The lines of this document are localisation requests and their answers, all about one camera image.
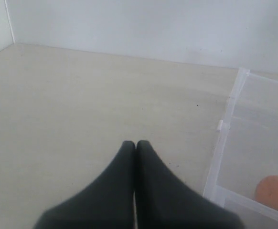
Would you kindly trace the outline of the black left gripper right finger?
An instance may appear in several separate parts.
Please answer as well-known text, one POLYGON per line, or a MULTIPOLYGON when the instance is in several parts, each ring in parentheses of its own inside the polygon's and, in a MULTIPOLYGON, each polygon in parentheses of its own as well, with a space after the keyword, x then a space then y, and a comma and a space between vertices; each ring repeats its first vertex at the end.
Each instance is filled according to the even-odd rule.
POLYGON ((140 229, 243 229, 238 215, 186 186, 147 140, 137 143, 135 200, 140 229))

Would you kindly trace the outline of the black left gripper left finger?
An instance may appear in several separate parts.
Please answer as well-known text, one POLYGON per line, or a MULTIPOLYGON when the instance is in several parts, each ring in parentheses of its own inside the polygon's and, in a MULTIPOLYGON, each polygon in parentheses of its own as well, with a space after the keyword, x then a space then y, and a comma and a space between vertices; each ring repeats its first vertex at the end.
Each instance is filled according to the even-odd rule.
POLYGON ((136 147, 124 141, 108 167, 85 189, 45 211, 36 229, 132 229, 136 147))

